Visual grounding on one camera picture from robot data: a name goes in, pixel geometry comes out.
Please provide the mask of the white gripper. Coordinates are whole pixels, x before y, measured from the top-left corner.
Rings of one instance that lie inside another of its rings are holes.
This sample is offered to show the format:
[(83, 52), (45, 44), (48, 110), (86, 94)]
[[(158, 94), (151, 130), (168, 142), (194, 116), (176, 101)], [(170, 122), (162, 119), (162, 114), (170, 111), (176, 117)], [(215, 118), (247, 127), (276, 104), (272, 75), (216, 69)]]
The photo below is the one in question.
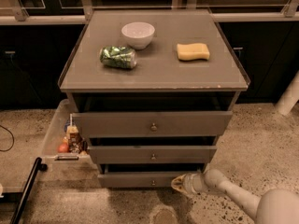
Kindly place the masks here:
[(202, 173), (180, 175), (171, 181), (171, 188), (184, 195), (210, 192)]

